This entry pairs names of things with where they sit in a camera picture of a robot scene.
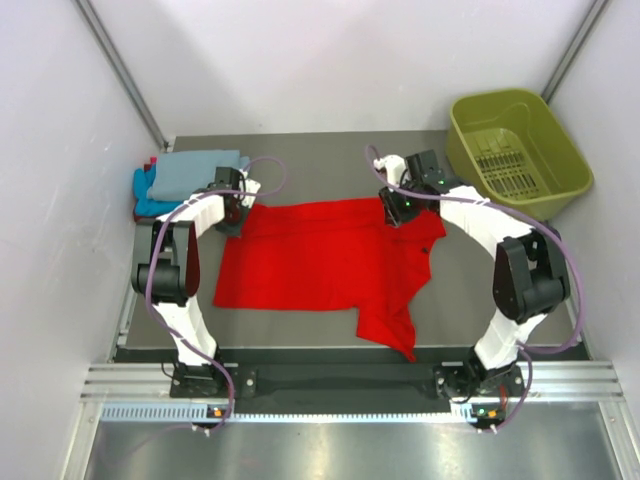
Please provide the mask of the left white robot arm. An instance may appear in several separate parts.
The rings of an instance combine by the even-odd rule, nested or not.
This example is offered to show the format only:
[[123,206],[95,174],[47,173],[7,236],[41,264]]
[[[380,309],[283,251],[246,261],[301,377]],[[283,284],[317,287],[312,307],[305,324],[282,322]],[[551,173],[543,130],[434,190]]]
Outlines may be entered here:
[[131,272],[133,290],[144,296],[177,347],[171,376],[174,398],[212,398],[227,390],[227,374],[198,304],[198,239],[210,228],[238,237],[261,185],[249,169],[219,167],[213,181],[171,212],[136,224]]

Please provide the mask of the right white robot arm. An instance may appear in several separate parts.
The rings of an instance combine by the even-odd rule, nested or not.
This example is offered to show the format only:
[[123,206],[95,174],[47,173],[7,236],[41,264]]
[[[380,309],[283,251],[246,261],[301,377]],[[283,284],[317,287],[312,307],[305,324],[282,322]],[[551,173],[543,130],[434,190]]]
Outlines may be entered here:
[[385,220],[399,227],[423,212],[455,225],[493,259],[494,314],[461,367],[439,381],[442,394],[462,403],[498,389],[533,330],[570,293],[562,251],[530,224],[493,204],[475,187],[448,177],[433,151],[370,162],[383,181]]

